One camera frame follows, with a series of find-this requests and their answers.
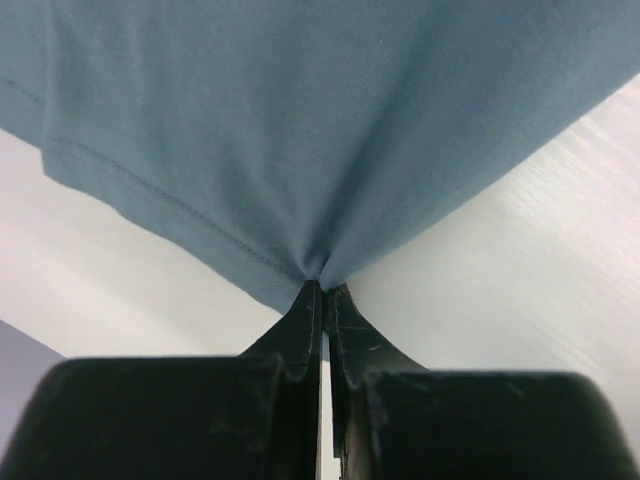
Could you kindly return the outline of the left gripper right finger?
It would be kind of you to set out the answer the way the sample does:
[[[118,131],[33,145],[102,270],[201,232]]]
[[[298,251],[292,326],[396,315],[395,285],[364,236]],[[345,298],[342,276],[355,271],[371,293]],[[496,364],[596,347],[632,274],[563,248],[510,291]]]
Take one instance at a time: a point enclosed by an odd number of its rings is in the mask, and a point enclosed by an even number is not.
[[[345,479],[635,479],[613,409],[566,371],[430,370],[325,296],[333,449]]]

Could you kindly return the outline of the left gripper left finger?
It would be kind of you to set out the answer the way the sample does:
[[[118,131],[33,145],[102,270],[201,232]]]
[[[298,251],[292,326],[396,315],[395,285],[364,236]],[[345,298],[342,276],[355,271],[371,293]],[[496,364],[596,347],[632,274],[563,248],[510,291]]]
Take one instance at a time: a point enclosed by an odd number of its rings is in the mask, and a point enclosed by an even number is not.
[[[37,385],[5,479],[315,479],[323,293],[237,356],[84,358]]]

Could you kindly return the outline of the blue-grey t-shirt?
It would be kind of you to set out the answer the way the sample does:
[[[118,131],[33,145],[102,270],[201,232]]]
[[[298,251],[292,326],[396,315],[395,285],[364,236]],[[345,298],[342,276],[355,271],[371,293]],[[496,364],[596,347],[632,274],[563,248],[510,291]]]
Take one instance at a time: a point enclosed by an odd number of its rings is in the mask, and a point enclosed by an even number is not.
[[[5,1],[1,126],[286,311],[639,70],[635,1]]]

